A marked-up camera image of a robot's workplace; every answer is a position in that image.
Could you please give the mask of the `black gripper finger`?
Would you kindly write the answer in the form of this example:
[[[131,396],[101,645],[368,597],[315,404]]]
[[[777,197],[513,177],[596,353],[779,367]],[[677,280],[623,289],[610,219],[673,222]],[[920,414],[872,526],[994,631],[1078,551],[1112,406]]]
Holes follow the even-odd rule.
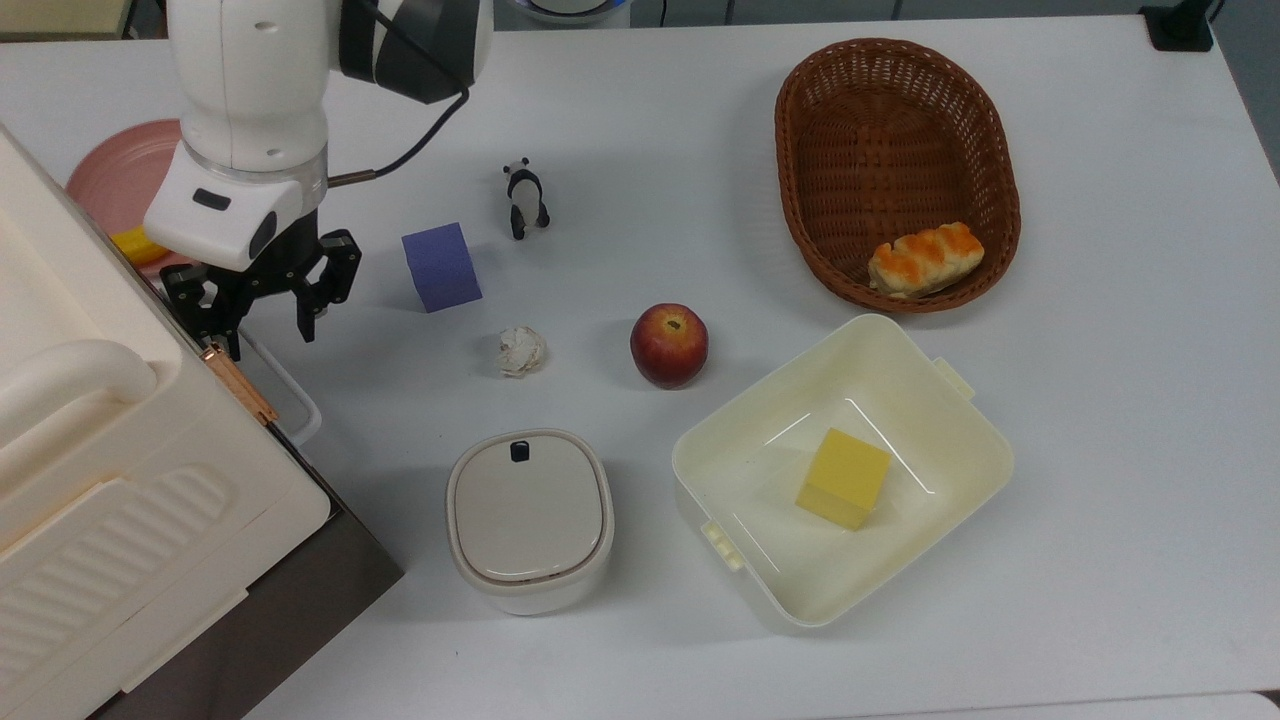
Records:
[[[348,297],[362,252],[348,231],[323,234],[312,256],[294,273],[297,327],[302,340],[315,341],[316,320]]]
[[[160,279],[182,327],[195,340],[220,346],[241,360],[238,329],[246,316],[246,274],[207,264],[173,264]]]

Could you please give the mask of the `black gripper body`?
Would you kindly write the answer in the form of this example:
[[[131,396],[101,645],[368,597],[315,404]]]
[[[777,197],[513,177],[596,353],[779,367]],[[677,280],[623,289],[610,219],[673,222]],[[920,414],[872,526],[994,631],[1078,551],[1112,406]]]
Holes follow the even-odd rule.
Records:
[[[306,215],[270,241],[244,272],[215,270],[219,301],[287,293],[323,259],[317,215]]]

